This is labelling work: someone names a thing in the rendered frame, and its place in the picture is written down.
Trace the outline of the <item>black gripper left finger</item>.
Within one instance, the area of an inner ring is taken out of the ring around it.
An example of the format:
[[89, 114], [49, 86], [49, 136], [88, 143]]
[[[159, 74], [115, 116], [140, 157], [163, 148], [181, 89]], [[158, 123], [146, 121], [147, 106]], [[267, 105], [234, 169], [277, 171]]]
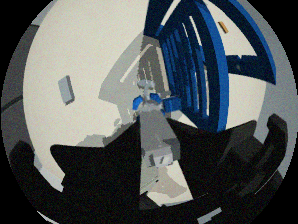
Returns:
[[141, 121], [130, 125], [106, 147], [55, 144], [49, 149], [64, 173], [110, 181], [128, 201], [130, 208], [140, 209]]

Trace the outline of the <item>small tan flat bar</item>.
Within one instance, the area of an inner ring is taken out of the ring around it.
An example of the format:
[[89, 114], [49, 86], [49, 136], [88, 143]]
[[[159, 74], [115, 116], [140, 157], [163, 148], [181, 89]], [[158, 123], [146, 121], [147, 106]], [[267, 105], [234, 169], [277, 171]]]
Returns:
[[223, 24], [222, 22], [218, 22], [218, 23], [221, 24], [221, 28], [222, 28], [223, 31], [225, 31], [225, 32], [229, 32], [229, 31], [226, 30], [226, 26], [225, 26], [225, 24]]

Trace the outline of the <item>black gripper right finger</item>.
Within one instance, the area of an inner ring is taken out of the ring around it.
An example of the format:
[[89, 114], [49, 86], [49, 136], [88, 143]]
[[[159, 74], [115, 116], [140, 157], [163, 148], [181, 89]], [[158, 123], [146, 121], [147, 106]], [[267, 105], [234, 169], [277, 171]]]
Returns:
[[181, 143], [178, 164], [181, 165], [180, 169], [193, 198], [206, 194], [206, 186], [217, 175], [229, 149], [253, 136], [257, 127], [257, 120], [251, 120], [249, 123], [227, 128], [216, 135], [169, 117], [166, 121]]

